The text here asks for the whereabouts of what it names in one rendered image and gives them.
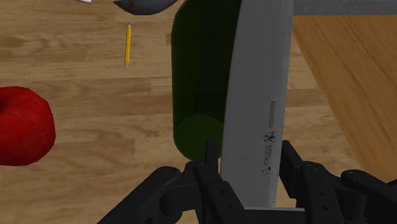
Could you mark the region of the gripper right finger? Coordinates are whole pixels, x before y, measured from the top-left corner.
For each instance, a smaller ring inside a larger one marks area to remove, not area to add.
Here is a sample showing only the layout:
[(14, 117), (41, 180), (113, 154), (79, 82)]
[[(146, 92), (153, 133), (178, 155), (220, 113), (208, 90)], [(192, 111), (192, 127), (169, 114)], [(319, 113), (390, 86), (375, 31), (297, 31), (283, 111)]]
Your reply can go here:
[(322, 164), (304, 161), (282, 142), (279, 176), (307, 224), (397, 224), (397, 179), (385, 183), (357, 169), (331, 174)]

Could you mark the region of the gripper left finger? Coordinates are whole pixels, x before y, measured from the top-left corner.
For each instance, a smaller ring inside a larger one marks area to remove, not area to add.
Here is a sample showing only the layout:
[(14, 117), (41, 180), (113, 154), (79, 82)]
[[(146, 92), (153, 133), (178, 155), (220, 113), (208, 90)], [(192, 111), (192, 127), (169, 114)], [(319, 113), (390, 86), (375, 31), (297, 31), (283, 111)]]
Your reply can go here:
[(239, 224), (249, 220), (230, 184), (218, 173), (217, 144), (208, 140), (205, 159), (184, 171), (163, 166), (152, 172), (97, 224), (176, 224), (194, 210), (199, 224)]

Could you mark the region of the kitchen knife with grey blade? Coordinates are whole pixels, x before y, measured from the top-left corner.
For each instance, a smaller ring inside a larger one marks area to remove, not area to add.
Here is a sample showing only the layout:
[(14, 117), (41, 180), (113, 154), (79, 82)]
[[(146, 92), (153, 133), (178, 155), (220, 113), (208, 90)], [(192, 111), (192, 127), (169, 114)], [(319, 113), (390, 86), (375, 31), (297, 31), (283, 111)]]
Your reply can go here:
[(221, 177), (248, 209), (274, 207), (294, 0), (242, 0), (235, 32)]

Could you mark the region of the dark green rounded cylinder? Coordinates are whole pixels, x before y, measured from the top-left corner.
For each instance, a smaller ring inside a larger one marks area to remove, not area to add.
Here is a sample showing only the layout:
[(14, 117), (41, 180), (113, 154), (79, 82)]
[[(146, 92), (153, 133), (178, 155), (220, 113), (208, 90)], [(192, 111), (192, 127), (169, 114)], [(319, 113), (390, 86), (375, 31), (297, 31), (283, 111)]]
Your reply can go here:
[(190, 160), (208, 140), (222, 144), (235, 30), (241, 0), (185, 0), (171, 33), (173, 138)]

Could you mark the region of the yellow pencil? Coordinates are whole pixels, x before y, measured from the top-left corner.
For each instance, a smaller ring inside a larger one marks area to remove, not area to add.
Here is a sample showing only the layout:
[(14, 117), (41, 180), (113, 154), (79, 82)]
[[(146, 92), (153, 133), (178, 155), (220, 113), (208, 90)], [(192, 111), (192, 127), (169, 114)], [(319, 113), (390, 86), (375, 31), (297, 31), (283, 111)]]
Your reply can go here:
[(125, 68), (128, 67), (129, 61), (130, 61), (130, 40), (131, 40), (131, 24), (127, 24), (127, 31), (126, 31), (126, 40), (125, 40), (125, 57), (124, 57), (124, 63), (125, 63)]

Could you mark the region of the dark grey rounded object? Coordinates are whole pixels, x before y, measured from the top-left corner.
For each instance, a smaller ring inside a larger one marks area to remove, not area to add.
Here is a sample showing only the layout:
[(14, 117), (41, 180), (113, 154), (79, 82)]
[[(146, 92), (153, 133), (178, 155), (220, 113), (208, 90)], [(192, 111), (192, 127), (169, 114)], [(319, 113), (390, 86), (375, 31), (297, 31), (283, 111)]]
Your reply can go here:
[(177, 0), (116, 0), (113, 3), (133, 15), (154, 15), (176, 2)]

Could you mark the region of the red apple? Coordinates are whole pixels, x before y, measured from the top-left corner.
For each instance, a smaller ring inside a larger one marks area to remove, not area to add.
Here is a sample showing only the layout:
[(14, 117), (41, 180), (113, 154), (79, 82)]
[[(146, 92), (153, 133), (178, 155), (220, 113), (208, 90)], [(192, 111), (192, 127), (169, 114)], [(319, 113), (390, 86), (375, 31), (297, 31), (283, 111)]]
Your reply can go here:
[(0, 87), (0, 165), (39, 161), (55, 137), (53, 114), (44, 98), (25, 87)]

